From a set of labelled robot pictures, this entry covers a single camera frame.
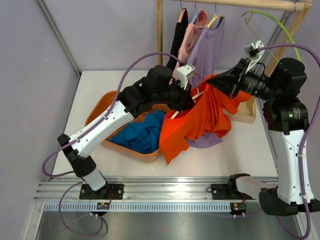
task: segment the orange basket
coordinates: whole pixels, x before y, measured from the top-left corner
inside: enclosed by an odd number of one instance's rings
[[[100,114],[102,114],[112,103],[116,95],[116,91],[110,91],[106,93],[97,103],[97,105],[94,107],[90,115],[85,121],[85,125],[87,126],[89,123],[91,123],[96,117],[98,117]],[[148,112],[144,112],[137,118],[133,120],[133,122],[143,122],[147,113],[153,113],[155,110],[160,110],[164,112],[165,114],[169,113],[171,109],[165,105],[165,104],[155,104],[153,105],[152,109]],[[131,149],[125,148],[123,146],[117,145],[113,142],[108,141],[108,139],[112,138],[114,135],[116,135],[119,131],[121,131],[124,127],[118,128],[116,131],[114,131],[110,136],[108,136],[103,142],[101,143],[102,146],[108,149],[112,149],[116,152],[119,152],[121,154],[124,154],[128,157],[131,157],[133,159],[136,159],[138,161],[144,162],[144,163],[152,163],[156,161],[161,156],[160,148],[158,148],[156,151],[148,154],[139,153],[136,151],[133,151]]]

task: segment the metal frame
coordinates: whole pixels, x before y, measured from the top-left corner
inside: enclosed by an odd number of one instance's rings
[[[61,45],[62,50],[64,51],[67,59],[69,60],[71,66],[76,72],[77,76],[80,78],[81,71],[79,70],[76,61],[71,55],[61,33],[57,25],[54,22],[53,17],[48,10],[44,0],[36,0],[41,11],[43,12],[46,21],[49,26],[53,30],[53,33],[59,44]],[[288,15],[289,12],[284,12],[281,20],[286,18],[286,23],[289,22]],[[273,32],[268,45],[275,43],[278,38],[281,36],[280,34],[281,28],[277,26],[275,31]],[[266,61],[268,58],[267,53],[263,56],[263,60]],[[258,108],[261,110],[262,102],[258,100]],[[266,132],[266,136],[269,142],[270,150],[273,156],[273,160],[275,162],[275,166],[277,168],[277,158],[275,154],[275,150],[273,147],[273,143],[270,138],[270,134],[268,131],[268,126],[266,122],[263,120],[263,126]],[[180,204],[180,206],[195,206],[201,207],[206,206],[206,204],[211,204],[211,206],[222,206],[223,204],[230,203],[231,201],[223,200],[216,201],[212,200],[211,193],[205,191],[206,187],[211,184],[221,184],[226,183],[228,178],[225,177],[121,177],[121,176],[105,176],[110,183],[122,183],[125,185],[123,200],[114,201],[117,206],[148,206],[148,204],[154,205],[170,205],[176,206]],[[258,177],[256,178],[261,181],[265,181],[270,184],[277,184],[278,179],[276,177]],[[81,179],[70,176],[70,177],[61,177],[50,179],[48,182],[40,182],[37,188],[37,191],[34,196],[34,201],[32,203],[33,211],[30,215],[29,225],[25,231],[24,238],[25,240],[34,240],[38,228],[40,226],[41,218],[44,211],[52,211],[53,209],[49,209],[46,204],[57,204],[57,201],[60,200],[62,194],[66,191],[68,187],[73,185],[76,182],[80,182]],[[87,201],[87,200],[79,200],[80,193],[80,185],[76,186],[72,189],[64,199],[64,203],[69,203],[70,205],[83,205],[88,204],[92,205],[96,202]],[[181,212],[180,210],[174,211],[173,209],[168,209],[170,212]],[[212,209],[214,212],[218,210],[218,212],[228,212],[228,209]],[[299,222],[299,226],[302,232],[305,231],[305,219],[303,214],[298,214],[297,219]],[[310,239],[318,239],[315,231],[311,232],[309,237]]]
[[[56,24],[54,18],[52,17],[45,1],[44,0],[36,0],[36,2],[43,13],[43,16],[45,17],[46,22],[49,24],[51,30],[53,31],[53,34],[56,37],[60,47],[62,48],[62,51],[65,54],[65,57],[68,59],[69,63],[71,64],[78,79],[80,79],[82,72],[80,71],[80,69],[79,69],[74,57],[72,56],[64,38],[62,37],[62,35],[57,27],[57,24]]]

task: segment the wooden rod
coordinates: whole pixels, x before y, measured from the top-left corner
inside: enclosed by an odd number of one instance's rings
[[[182,0],[182,2],[192,2],[195,0]],[[217,4],[217,5],[227,5],[235,7],[245,7],[245,8],[255,8],[255,9],[270,9],[279,11],[289,11],[289,12],[302,12],[304,9],[304,3],[296,2],[295,4],[290,1],[280,1],[280,0],[196,0],[197,3],[203,4]]]
[[[163,0],[156,0],[157,50],[163,51]],[[158,64],[162,65],[162,55],[158,55]]]
[[[291,21],[289,27],[288,27],[288,31],[291,34],[291,36],[294,36],[295,33],[297,32],[297,30],[299,29],[301,23],[303,22],[303,20],[305,19],[305,17],[307,16],[311,6],[312,6],[312,0],[304,0],[304,2],[302,4],[305,5],[303,11],[296,13],[293,16],[293,20]],[[282,40],[280,41],[280,43],[289,43],[289,39],[287,37],[287,35],[285,35]],[[277,59],[280,59],[281,56],[284,54],[286,48],[285,47],[278,47],[275,51],[274,51],[274,56]],[[274,58],[271,58],[271,60],[268,62],[268,64],[266,65],[266,69],[265,69],[265,74],[266,75],[270,75],[272,73],[272,71],[274,70],[275,66],[277,65],[277,62]]]

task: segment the orange shirt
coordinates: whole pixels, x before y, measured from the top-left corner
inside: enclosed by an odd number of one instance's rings
[[[224,109],[234,115],[238,111],[240,102],[246,102],[251,97],[247,93],[239,92],[237,97],[228,98],[218,89],[207,84],[207,79],[212,76],[214,74],[207,76],[197,88],[191,90],[192,96],[198,91],[204,91],[195,99],[196,104],[192,109],[178,113],[174,119],[170,118],[176,110],[165,115],[159,147],[167,164],[181,151],[189,148],[185,137],[195,141],[206,132],[216,133],[220,138],[226,135],[231,130],[231,121],[223,113]]]

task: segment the hanging shirt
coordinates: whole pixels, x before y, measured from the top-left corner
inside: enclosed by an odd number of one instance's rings
[[[184,38],[181,47],[178,52],[178,59],[184,64],[187,63],[188,57],[190,56],[194,46],[196,45],[202,31],[205,26],[208,25],[208,16],[204,10],[200,10],[200,14],[197,16],[194,24],[189,23],[184,34]],[[177,62],[173,71],[173,77],[176,76],[176,69],[179,67]]]
[[[189,80],[192,88],[198,86],[207,76],[214,73],[224,33],[224,17],[220,17],[215,30],[210,31],[207,26],[203,29],[187,60],[188,64],[195,66],[196,73],[200,76],[195,75]]]
[[[206,26],[198,41],[196,42],[187,63],[195,66],[197,75],[193,76],[189,83],[192,88],[198,86],[207,76],[214,73],[220,46],[225,32],[225,18],[220,17],[215,30],[210,31]],[[222,142],[215,134],[206,132],[204,135],[197,138],[195,141],[187,139],[187,142],[194,148],[210,148]]]
[[[187,9],[185,9],[182,15],[181,22],[177,22],[175,25],[174,37],[173,37],[173,42],[170,50],[170,53],[176,57],[178,57],[178,51],[184,40],[187,26],[188,26],[188,12],[187,12]],[[177,64],[177,60],[170,57],[166,66],[173,71],[175,70],[176,64]]]
[[[208,76],[204,82],[191,91],[194,96],[199,92],[196,104],[192,109],[178,113],[174,119],[170,117],[175,110],[164,116],[160,134],[159,147],[167,164],[171,162],[181,151],[187,150],[189,144],[186,138],[195,141],[204,133],[215,133],[222,138],[231,130],[231,121],[223,113],[226,109],[231,114],[236,114],[240,102],[249,100],[250,95],[239,92],[238,96],[230,99],[215,87],[206,83],[211,78]]]

